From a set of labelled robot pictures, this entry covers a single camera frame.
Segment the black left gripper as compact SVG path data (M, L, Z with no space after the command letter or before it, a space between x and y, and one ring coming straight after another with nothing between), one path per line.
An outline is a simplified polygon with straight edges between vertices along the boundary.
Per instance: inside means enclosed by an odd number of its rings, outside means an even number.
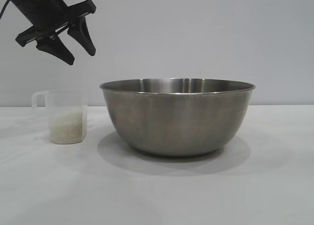
M32 27L20 33L16 42L24 47L31 41L37 40L36 48L49 53L68 65L73 65L74 56L65 47L58 36L62 28L68 29L67 33L76 40L90 55L96 54L96 48L91 40L86 18L96 12L92 0L68 6L64 0L10 0L18 10L31 22Z

